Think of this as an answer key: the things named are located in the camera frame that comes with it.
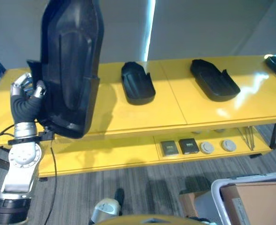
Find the black cable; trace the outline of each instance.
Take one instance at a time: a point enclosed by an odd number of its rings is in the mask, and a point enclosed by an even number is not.
[[[8,135],[8,136],[14,137],[13,134],[9,134],[9,133],[3,133],[2,135]]]
[[[9,130],[10,128],[12,128],[14,126],[14,124],[12,124],[11,126],[8,126],[7,128],[5,128],[3,131],[1,131],[0,132],[0,136],[2,136],[2,135],[4,135],[4,134],[6,134],[6,135],[9,135],[8,133],[5,133],[7,130]],[[6,152],[9,152],[10,151],[10,149],[7,149],[7,148],[5,148],[5,147],[3,147],[3,146],[0,146],[0,149],[1,150],[4,150],[4,151],[6,151]]]
[[[53,194],[53,199],[52,199],[52,202],[50,204],[50,210],[49,210],[49,213],[48,213],[48,216],[46,218],[46,221],[44,223],[44,225],[47,224],[48,220],[49,220],[49,217],[50,217],[50,214],[52,213],[53,211],[53,207],[54,207],[54,200],[55,200],[55,195],[57,193],[57,182],[58,182],[58,177],[57,177],[57,163],[55,161],[55,157],[54,157],[54,150],[53,150],[53,141],[51,140],[50,142],[50,150],[52,152],[52,156],[53,156],[53,160],[54,160],[54,194]]]

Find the lower shelf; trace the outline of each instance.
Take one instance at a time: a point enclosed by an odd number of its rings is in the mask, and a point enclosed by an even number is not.
[[[184,155],[178,141],[184,138],[194,138],[198,146],[206,141],[215,150],[211,154],[203,152]],[[232,140],[237,149],[225,151],[221,142]],[[201,134],[176,133],[168,135],[131,137],[122,139],[107,139],[97,141],[74,140],[71,143],[53,141],[53,150],[57,162],[58,175],[85,173],[101,170],[111,170],[134,166],[157,165],[174,162],[189,162],[213,158],[224,158],[241,155],[265,154],[271,151],[259,132],[253,127],[255,147],[251,150],[237,128],[226,129],[221,133],[214,130],[203,131]],[[179,154],[164,156],[162,141],[175,141]],[[43,142],[44,157],[39,166],[39,177],[54,176],[54,163],[50,151],[50,142]]]

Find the white plastic bin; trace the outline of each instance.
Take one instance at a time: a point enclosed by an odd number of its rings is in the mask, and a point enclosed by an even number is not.
[[[263,175],[215,180],[211,185],[211,191],[200,195],[194,200],[195,209],[200,218],[207,218],[211,222],[216,222],[218,225],[231,225],[220,195],[220,188],[228,184],[265,181],[276,181],[276,172]]]

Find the black clamp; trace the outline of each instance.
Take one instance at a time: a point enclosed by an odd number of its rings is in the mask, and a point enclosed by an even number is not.
[[[28,142],[40,142],[40,137],[27,137],[27,138],[20,138],[20,139],[13,139],[8,141],[8,145],[14,145],[14,144],[22,144],[22,143],[28,143]]]
[[[50,141],[53,139],[54,139],[54,132],[47,130],[47,131],[39,132],[38,136],[35,136],[35,137],[27,137],[27,138],[9,140],[8,145],[22,144],[22,143],[28,143],[28,142],[39,143],[42,141]]]

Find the cardboard box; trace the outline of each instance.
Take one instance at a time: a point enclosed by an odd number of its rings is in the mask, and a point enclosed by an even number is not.
[[[232,225],[276,225],[276,182],[238,183],[221,193]]]
[[[206,193],[206,191],[180,194],[179,201],[182,205],[184,217],[199,217],[195,210],[194,199]]]

